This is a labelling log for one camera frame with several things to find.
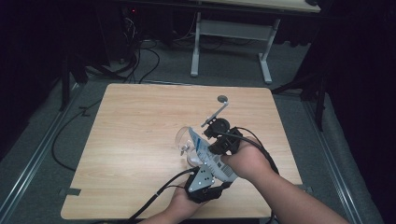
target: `right hand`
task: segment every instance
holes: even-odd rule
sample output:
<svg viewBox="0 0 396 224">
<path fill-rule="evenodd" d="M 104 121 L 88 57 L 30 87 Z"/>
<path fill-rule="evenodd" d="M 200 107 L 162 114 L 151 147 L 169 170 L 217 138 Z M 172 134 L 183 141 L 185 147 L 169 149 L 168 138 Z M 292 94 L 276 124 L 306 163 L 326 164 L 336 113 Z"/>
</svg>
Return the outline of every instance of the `right hand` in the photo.
<svg viewBox="0 0 396 224">
<path fill-rule="evenodd" d="M 248 137 L 248 139 L 258 143 L 255 138 Z M 249 142 L 243 140 L 239 144 L 237 153 L 231 156 L 221 156 L 221 160 L 229 165 L 239 177 L 250 182 L 259 175 L 274 172 L 262 152 Z"/>
</svg>

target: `gray carpet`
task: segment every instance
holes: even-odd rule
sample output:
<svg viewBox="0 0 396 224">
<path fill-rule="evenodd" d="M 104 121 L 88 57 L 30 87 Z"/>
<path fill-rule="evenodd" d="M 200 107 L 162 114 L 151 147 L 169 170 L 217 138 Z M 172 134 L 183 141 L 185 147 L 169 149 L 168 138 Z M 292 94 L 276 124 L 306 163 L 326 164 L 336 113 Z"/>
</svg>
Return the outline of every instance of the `gray carpet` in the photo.
<svg viewBox="0 0 396 224">
<path fill-rule="evenodd" d="M 152 42 L 148 42 L 145 46 L 149 47 L 152 44 Z M 224 45 L 216 50 L 203 49 L 200 75 L 190 77 L 192 46 L 174 45 L 172 48 L 168 48 L 158 44 L 153 50 L 159 54 L 160 64 L 146 77 L 145 82 L 274 89 L 293 79 L 301 59 L 308 49 L 308 47 L 291 48 L 288 44 L 274 45 L 268 58 L 274 83 L 268 86 L 263 83 L 262 71 L 256 55 L 244 52 L 231 53 L 228 47 Z M 136 80 L 146 74 L 156 62 L 157 58 L 152 52 L 142 50 L 141 61 L 135 72 Z M 112 69 L 116 68 L 117 64 L 114 63 Z M 106 86 L 111 82 L 116 81 L 105 77 L 90 76 L 90 81 L 77 96 L 64 122 L 79 113 L 81 106 L 88 106 L 100 100 Z M 19 175 L 55 119 L 61 103 L 61 92 L 60 85 L 57 85 L 46 103 L 33 114 L 29 126 L 14 148 L 1 161 L 0 202 L 7 198 L 8 193 L 12 190 Z M 345 208 L 339 198 L 337 188 L 334 187 L 329 167 L 324 159 L 318 132 L 307 113 L 306 105 L 309 104 L 301 102 L 295 91 L 275 95 L 275 100 L 304 185 L 312 189 L 312 194 L 315 197 L 347 218 Z M 98 106 L 89 109 L 88 117 L 79 116 L 73 119 L 59 135 L 55 144 L 56 155 L 65 164 L 77 167 Z M 359 170 L 349 153 L 329 99 L 326 101 L 323 125 L 324 132 L 322 134 L 347 180 L 351 195 L 359 208 L 362 223 L 382 223 L 382 219 L 364 186 Z M 73 173 L 59 166 L 49 152 L 8 223 L 91 223 L 84 220 L 63 220 L 60 216 L 64 196 L 59 192 L 61 189 L 69 187 L 72 178 Z"/>
</svg>

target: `transparent plastic part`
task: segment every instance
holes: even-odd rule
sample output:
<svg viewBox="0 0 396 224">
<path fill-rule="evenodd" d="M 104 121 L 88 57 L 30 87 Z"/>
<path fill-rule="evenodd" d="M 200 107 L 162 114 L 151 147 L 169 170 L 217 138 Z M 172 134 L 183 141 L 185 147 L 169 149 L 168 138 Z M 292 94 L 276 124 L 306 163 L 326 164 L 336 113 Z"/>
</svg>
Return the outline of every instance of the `transparent plastic part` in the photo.
<svg viewBox="0 0 396 224">
<path fill-rule="evenodd" d="M 175 145 L 177 149 L 180 151 L 180 156 L 183 156 L 185 153 L 187 154 L 188 166 L 196 167 L 203 164 L 201 160 L 198 158 L 194 143 L 191 140 L 189 134 L 189 127 L 183 127 L 177 132 L 175 138 Z"/>
</svg>

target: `table top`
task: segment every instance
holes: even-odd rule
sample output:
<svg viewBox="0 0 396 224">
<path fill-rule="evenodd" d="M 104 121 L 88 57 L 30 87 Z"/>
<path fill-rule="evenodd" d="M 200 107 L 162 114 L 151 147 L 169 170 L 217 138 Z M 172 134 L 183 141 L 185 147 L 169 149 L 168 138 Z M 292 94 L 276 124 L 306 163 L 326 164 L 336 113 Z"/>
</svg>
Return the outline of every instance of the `table top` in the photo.
<svg viewBox="0 0 396 224">
<path fill-rule="evenodd" d="M 300 185 L 297 166 L 272 93 L 265 88 L 110 84 L 67 195 L 65 219 L 128 218 L 174 175 L 187 169 L 175 146 L 177 132 L 201 124 L 222 104 L 218 115 L 231 126 L 253 131 L 272 155 L 280 174 Z M 187 180 L 184 175 L 174 183 Z M 167 189 L 140 215 L 150 217 L 170 202 Z M 195 218 L 269 217 L 271 210 L 254 187 L 237 178 L 219 199 L 209 202 Z"/>
<path fill-rule="evenodd" d="M 319 6 L 310 6 L 305 0 L 199 0 L 219 4 L 232 4 L 244 7 L 267 7 L 303 12 L 320 12 Z"/>
</svg>

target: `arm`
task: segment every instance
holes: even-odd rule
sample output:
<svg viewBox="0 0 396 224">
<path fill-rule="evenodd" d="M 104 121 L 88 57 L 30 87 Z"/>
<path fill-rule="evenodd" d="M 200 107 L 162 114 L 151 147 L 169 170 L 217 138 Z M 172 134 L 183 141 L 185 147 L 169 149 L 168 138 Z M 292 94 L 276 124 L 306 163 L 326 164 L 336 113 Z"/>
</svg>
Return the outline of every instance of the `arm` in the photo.
<svg viewBox="0 0 396 224">
<path fill-rule="evenodd" d="M 183 188 L 176 188 L 169 205 L 161 213 L 149 217 L 142 224 L 175 224 L 192 217 L 206 203 L 195 203 L 189 200 Z"/>
<path fill-rule="evenodd" d="M 277 175 L 250 143 L 242 141 L 236 154 L 222 156 L 221 160 L 256 187 L 281 223 L 347 223 L 325 204 Z"/>
</svg>

